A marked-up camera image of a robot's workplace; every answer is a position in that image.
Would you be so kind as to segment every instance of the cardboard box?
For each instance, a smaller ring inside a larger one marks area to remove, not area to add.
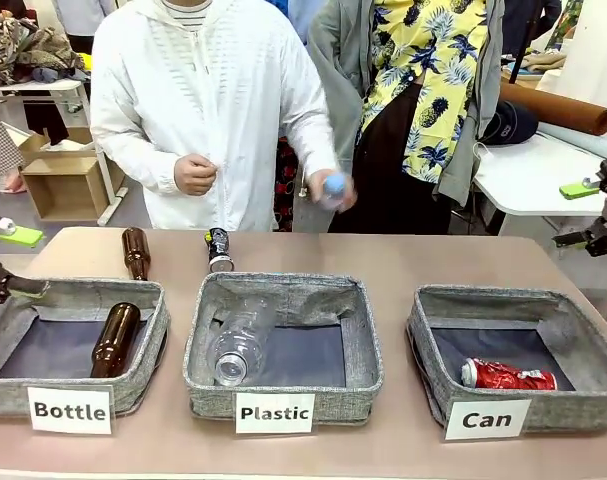
[[[49,143],[44,135],[31,135],[19,146],[25,159],[23,180],[43,221],[97,220],[108,206],[107,191],[86,127],[68,128],[63,146],[73,150],[42,151]],[[125,174],[107,159],[114,191]]]

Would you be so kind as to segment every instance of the white hooded jacket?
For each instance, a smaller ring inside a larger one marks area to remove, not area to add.
[[[133,0],[97,31],[91,127],[144,187],[155,228],[269,231],[279,126],[306,176],[337,169],[316,68],[288,20],[265,0],[214,0],[191,34],[161,0]],[[174,164],[218,167],[204,196],[184,195]]]

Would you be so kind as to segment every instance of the can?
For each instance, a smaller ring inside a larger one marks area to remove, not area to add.
[[[209,250],[210,272],[232,272],[234,262],[229,254],[230,238],[222,228],[211,228],[205,233],[205,243]]]
[[[499,362],[468,358],[461,367],[461,381],[469,388],[505,390],[558,390],[550,372],[521,370]]]

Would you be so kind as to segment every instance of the brown fabric roll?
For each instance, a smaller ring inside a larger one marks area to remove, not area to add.
[[[523,105],[539,121],[591,135],[607,133],[607,108],[571,98],[501,83],[501,100]]]

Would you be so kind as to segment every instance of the label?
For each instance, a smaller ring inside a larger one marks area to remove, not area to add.
[[[456,402],[447,424],[446,440],[518,437],[531,400]]]
[[[314,394],[236,394],[236,433],[310,433]]]
[[[110,435],[110,392],[28,387],[32,428],[45,432]]]

